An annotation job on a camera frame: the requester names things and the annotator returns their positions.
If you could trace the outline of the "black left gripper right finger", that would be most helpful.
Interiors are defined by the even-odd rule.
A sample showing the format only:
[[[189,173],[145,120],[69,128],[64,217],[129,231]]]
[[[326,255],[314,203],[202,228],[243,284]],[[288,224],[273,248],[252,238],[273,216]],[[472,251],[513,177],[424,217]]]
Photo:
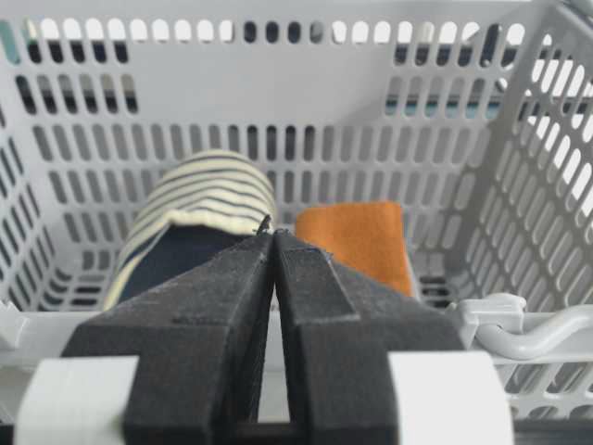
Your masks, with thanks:
[[[310,444],[394,444],[387,354],[463,346],[442,313],[286,231],[273,236],[290,418]]]

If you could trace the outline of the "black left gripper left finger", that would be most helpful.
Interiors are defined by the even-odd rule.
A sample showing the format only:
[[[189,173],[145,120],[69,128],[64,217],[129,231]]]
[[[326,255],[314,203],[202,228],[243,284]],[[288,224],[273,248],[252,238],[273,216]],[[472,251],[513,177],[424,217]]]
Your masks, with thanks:
[[[257,420],[272,248],[272,235],[249,237],[75,329],[66,358],[139,359],[126,443],[216,444]]]

